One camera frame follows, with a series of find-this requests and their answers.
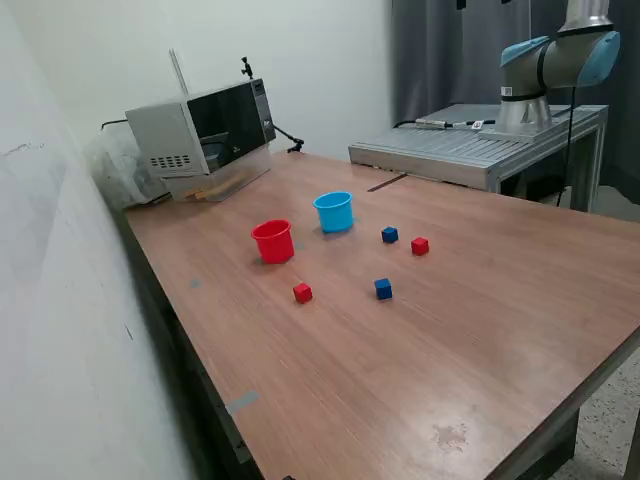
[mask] red cup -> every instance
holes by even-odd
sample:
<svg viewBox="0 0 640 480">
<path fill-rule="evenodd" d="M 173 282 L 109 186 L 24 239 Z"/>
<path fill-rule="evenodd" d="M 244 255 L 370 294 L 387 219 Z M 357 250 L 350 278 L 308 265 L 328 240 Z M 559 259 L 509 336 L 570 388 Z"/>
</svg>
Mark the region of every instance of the red cup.
<svg viewBox="0 0 640 480">
<path fill-rule="evenodd" d="M 269 220 L 251 231 L 258 242 L 264 263 L 284 263 L 293 257 L 291 223 L 287 220 Z"/>
</svg>

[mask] white wall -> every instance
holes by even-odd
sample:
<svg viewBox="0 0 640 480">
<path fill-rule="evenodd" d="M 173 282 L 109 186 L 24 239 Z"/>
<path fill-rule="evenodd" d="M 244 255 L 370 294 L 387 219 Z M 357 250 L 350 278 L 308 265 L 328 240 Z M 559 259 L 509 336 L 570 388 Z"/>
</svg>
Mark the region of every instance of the white wall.
<svg viewBox="0 0 640 480">
<path fill-rule="evenodd" d="M 390 126 L 388 0 L 6 0 L 81 144 L 129 108 L 240 81 L 247 55 L 276 124 L 347 159 Z M 278 140 L 274 147 L 289 143 Z"/>
<path fill-rule="evenodd" d="M 0 64 L 0 478 L 195 478 L 117 232 L 2 1 Z"/>
</svg>

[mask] gray curtain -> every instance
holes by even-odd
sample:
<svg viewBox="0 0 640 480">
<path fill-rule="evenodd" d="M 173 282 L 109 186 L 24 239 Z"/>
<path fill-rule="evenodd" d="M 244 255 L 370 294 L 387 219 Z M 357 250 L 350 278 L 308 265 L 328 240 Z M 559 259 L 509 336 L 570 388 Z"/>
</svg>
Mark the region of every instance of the gray curtain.
<svg viewBox="0 0 640 480">
<path fill-rule="evenodd" d="M 553 37 L 565 20 L 566 0 L 393 0 L 394 115 L 412 120 L 454 103 L 500 102 L 500 56 L 508 45 Z M 640 203 L 640 1 L 611 2 L 622 34 L 618 63 L 602 85 L 580 89 L 578 104 L 609 104 L 602 183 Z M 569 92 L 549 92 L 569 103 Z"/>
</svg>

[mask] blue cup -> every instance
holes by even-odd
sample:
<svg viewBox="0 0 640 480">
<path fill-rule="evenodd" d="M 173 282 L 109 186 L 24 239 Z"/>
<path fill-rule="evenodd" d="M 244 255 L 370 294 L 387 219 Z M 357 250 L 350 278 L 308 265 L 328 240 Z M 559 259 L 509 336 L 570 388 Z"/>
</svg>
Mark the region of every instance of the blue cup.
<svg viewBox="0 0 640 480">
<path fill-rule="evenodd" d="M 343 232 L 353 226 L 352 198 L 349 192 L 331 192 L 313 201 L 325 233 Z"/>
</svg>

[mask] cube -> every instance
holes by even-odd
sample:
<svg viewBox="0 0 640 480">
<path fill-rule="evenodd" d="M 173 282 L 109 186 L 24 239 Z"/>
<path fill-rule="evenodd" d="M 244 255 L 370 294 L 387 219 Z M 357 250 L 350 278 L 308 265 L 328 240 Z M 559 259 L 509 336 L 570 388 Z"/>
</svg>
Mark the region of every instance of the cube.
<svg viewBox="0 0 640 480">
<path fill-rule="evenodd" d="M 386 300 L 393 296 L 391 293 L 391 282 L 388 278 L 381 278 L 380 280 L 376 280 L 374 283 L 376 286 L 376 295 L 378 296 L 378 300 Z"/>
<path fill-rule="evenodd" d="M 395 227 L 387 227 L 382 231 L 382 241 L 384 243 L 393 243 L 398 240 L 398 229 Z"/>
<path fill-rule="evenodd" d="M 311 293 L 311 287 L 306 283 L 293 287 L 293 294 L 296 297 L 298 303 L 307 303 L 313 297 Z"/>
<path fill-rule="evenodd" d="M 429 240 L 418 237 L 411 242 L 411 251 L 414 255 L 424 255 L 429 253 Z"/>
</svg>

